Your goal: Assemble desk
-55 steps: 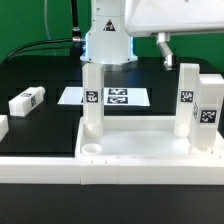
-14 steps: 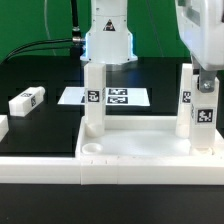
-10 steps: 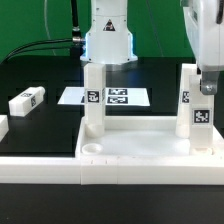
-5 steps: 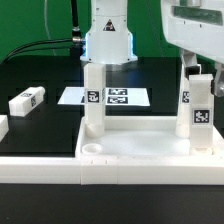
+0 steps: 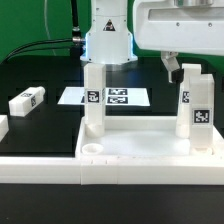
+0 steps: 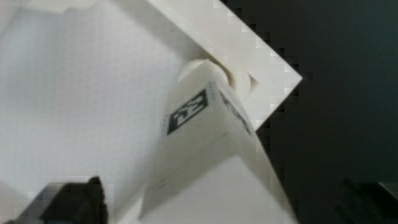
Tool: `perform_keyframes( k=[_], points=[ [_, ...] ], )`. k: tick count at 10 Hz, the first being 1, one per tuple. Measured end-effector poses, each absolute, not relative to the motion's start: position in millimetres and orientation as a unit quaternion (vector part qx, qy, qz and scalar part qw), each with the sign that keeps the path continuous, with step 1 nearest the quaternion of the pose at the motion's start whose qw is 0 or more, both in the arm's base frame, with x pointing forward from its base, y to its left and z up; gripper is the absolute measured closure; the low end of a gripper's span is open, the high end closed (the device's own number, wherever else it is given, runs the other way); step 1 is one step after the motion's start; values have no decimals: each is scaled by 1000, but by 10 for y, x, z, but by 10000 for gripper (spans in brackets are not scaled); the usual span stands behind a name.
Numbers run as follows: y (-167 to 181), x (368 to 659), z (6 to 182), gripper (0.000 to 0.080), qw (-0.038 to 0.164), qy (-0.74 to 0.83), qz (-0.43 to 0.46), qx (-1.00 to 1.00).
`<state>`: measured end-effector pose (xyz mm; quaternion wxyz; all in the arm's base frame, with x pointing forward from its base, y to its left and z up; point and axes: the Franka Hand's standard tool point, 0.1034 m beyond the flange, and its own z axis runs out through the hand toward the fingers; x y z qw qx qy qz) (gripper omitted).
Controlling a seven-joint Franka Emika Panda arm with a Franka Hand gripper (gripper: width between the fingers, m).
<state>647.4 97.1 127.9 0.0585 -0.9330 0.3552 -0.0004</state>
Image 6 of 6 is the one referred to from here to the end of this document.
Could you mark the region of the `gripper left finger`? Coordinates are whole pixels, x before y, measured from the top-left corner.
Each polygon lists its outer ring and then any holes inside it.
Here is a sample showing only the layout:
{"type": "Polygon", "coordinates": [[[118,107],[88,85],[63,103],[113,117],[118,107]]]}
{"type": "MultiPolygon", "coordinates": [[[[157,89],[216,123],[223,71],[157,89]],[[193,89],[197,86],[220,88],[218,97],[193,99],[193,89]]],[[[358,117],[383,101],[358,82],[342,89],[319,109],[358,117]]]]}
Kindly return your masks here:
{"type": "Polygon", "coordinates": [[[108,224],[99,177],[49,183],[10,224],[108,224]]]}

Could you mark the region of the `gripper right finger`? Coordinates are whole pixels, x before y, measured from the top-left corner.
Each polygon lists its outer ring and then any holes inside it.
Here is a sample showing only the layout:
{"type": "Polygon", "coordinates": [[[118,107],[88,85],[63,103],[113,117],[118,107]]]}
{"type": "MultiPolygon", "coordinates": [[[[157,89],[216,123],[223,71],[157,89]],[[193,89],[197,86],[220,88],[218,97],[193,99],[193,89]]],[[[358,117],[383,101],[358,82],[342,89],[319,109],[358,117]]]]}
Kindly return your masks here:
{"type": "Polygon", "coordinates": [[[333,224],[398,224],[398,183],[342,180],[333,224]]]}

